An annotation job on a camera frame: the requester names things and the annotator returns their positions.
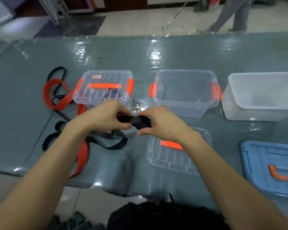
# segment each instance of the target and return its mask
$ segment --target person's legs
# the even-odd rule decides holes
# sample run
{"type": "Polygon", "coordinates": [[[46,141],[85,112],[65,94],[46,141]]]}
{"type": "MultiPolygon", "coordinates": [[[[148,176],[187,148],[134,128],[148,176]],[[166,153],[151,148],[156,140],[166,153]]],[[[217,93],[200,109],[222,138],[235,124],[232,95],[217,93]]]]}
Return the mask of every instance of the person's legs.
{"type": "Polygon", "coordinates": [[[234,15],[236,11],[240,9],[240,7],[246,1],[248,0],[227,0],[217,21],[207,29],[207,32],[217,33],[221,29],[221,27],[231,18],[231,16],[234,15]]]}
{"type": "Polygon", "coordinates": [[[252,0],[247,0],[235,13],[232,31],[246,31],[248,29],[248,16],[252,0]]]}

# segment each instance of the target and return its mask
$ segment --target lid handle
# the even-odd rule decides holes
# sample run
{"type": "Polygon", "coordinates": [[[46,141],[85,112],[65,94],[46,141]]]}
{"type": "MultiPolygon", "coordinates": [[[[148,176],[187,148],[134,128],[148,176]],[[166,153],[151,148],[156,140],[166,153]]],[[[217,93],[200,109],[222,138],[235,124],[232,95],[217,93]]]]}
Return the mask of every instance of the lid handle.
{"type": "Polygon", "coordinates": [[[212,90],[212,99],[214,101],[222,100],[222,91],[221,87],[211,82],[211,90],[212,90]]]}
{"type": "Polygon", "coordinates": [[[88,84],[88,88],[122,88],[122,85],[112,83],[92,83],[88,84]]]}
{"type": "Polygon", "coordinates": [[[79,90],[82,81],[83,81],[83,78],[80,78],[80,80],[78,81],[78,84],[77,84],[77,86],[76,86],[76,88],[75,88],[75,91],[76,91],[76,92],[79,90]]]}
{"type": "Polygon", "coordinates": [[[171,148],[178,148],[178,149],[183,149],[180,144],[174,143],[172,141],[165,141],[165,140],[161,140],[160,141],[160,145],[164,145],[166,147],[171,147],[171,148]]]}
{"type": "Polygon", "coordinates": [[[129,78],[128,83],[127,83],[126,92],[129,93],[130,96],[132,96],[133,85],[134,85],[134,80],[132,78],[129,78]]]}
{"type": "Polygon", "coordinates": [[[149,89],[149,96],[150,97],[154,97],[154,84],[153,83],[151,83],[151,85],[150,85],[150,89],[149,89]]]}
{"type": "Polygon", "coordinates": [[[277,174],[275,165],[268,165],[268,167],[271,171],[272,177],[278,178],[278,179],[283,179],[283,180],[288,180],[288,176],[282,176],[282,175],[277,174]]]}

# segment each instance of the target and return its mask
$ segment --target blue lid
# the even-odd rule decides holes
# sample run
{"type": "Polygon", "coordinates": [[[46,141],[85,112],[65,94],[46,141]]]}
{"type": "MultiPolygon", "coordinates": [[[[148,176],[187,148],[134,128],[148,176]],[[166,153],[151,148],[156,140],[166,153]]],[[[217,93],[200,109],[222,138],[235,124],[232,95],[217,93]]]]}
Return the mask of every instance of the blue lid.
{"type": "Polygon", "coordinates": [[[275,178],[268,166],[275,166],[277,175],[288,177],[288,144],[245,141],[241,153],[251,184],[262,191],[288,195],[288,179],[275,178]]]}

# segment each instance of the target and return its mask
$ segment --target forearm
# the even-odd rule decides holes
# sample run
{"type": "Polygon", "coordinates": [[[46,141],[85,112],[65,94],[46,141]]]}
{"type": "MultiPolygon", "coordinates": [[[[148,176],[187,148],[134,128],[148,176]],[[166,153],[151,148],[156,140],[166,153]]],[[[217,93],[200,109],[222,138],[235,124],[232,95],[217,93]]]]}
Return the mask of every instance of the forearm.
{"type": "Polygon", "coordinates": [[[287,218],[270,201],[192,134],[180,144],[232,229],[288,229],[287,218]]]}
{"type": "Polygon", "coordinates": [[[47,226],[85,137],[86,134],[65,127],[60,137],[0,203],[0,230],[44,229],[47,226]]]}

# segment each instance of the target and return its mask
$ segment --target clear plastic container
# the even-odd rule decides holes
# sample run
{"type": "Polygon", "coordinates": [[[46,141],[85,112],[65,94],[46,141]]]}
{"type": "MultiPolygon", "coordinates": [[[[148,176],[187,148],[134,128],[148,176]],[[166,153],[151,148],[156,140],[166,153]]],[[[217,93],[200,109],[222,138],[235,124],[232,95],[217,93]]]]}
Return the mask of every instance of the clear plastic container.
{"type": "Polygon", "coordinates": [[[230,74],[222,106],[228,120],[287,118],[288,72],[230,74]]]}
{"type": "MultiPolygon", "coordinates": [[[[199,132],[203,139],[212,147],[211,135],[207,130],[195,127],[192,127],[192,129],[199,132]]],[[[192,160],[183,149],[165,146],[161,139],[154,136],[149,139],[147,159],[156,166],[199,175],[192,160]]]]}
{"type": "Polygon", "coordinates": [[[219,103],[219,85],[208,70],[161,70],[150,87],[158,106],[166,106],[177,116],[200,118],[219,103]]]}
{"type": "Polygon", "coordinates": [[[92,70],[80,78],[73,100],[93,108],[107,99],[118,100],[131,110],[133,74],[127,70],[92,70]]]}

